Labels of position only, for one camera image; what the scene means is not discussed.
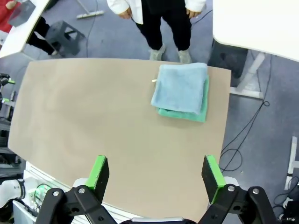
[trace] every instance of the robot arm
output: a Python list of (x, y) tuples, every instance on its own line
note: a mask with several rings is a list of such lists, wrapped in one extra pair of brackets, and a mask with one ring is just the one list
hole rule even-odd
[(0, 185), (0, 208), (3, 208), (9, 200), (29, 197), (31, 189), (36, 189), (38, 183), (34, 178), (4, 181)]
[(4, 181), (0, 185), (0, 208), (4, 207), (9, 200), (21, 196), (22, 188), (18, 180)]

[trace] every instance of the hand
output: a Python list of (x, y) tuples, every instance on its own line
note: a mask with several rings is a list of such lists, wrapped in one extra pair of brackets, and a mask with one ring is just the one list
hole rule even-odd
[(13, 9), (15, 7), (15, 5), (17, 4), (16, 0), (13, 1), (9, 1), (5, 6), (6, 8), (8, 8), (9, 10)]
[(193, 12), (189, 9), (187, 9), (187, 15), (189, 15), (189, 19), (198, 16), (199, 14), (201, 14), (201, 12)]
[(128, 8), (126, 11), (124, 11), (121, 14), (118, 14), (119, 17), (123, 19), (130, 19), (132, 17), (132, 11), (131, 8)]

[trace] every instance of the beige tabletop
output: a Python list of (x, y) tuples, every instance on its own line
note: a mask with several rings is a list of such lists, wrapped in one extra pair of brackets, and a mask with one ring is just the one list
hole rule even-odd
[(21, 84), (8, 146), (72, 186), (108, 157), (104, 202), (144, 217), (199, 221), (207, 195), (206, 154), (219, 159), (230, 71), (209, 67), (205, 124), (162, 117), (151, 81), (168, 62), (59, 59), (31, 62)]

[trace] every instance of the green towel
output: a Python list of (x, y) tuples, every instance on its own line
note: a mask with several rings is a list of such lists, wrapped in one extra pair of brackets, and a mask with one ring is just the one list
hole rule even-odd
[(187, 119), (192, 121), (198, 121), (205, 123), (206, 122), (206, 112), (207, 112), (207, 98), (209, 93), (209, 76), (206, 78), (204, 84), (204, 93), (202, 97), (201, 109), (199, 114), (195, 113), (188, 113), (188, 112), (178, 112), (178, 111), (171, 111), (162, 108), (157, 108), (158, 113), (162, 116), (171, 117), (171, 118), (181, 118)]

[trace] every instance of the black pants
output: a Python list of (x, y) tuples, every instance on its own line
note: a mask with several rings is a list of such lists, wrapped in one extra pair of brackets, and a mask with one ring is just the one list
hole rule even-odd
[(136, 24), (149, 47), (159, 50), (162, 47), (161, 17), (168, 23), (173, 33), (173, 40), (178, 50), (187, 50), (190, 47), (191, 23), (186, 14), (186, 8), (174, 8), (161, 14), (151, 14), (144, 2), (142, 3), (143, 24)]
[[(43, 17), (41, 17), (40, 20), (37, 22), (34, 31), (40, 34), (42, 37), (46, 37), (49, 28), (50, 26), (46, 23), (46, 20)], [(39, 49), (42, 49), (43, 51), (47, 52), (49, 55), (51, 55), (54, 51), (54, 49), (51, 47), (51, 45), (48, 44), (48, 42), (39, 39), (34, 32), (31, 34), (31, 37), (28, 39), (28, 44), (33, 45)]]

